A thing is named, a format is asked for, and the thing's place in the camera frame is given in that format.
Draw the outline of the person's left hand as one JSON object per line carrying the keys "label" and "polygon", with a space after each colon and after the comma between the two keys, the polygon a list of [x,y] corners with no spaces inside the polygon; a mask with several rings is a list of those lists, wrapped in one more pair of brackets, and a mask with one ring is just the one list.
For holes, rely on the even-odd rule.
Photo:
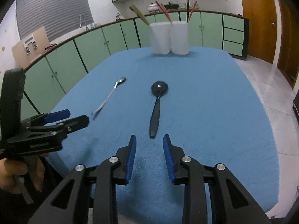
{"label": "person's left hand", "polygon": [[26,164],[21,161],[10,160],[4,158],[1,160],[1,199],[6,196],[18,195],[21,193],[20,188],[17,186],[15,176],[26,175],[29,170],[30,178],[33,182],[34,188],[38,192],[42,192],[45,167],[41,158],[46,158],[49,153],[40,154],[34,163]]}

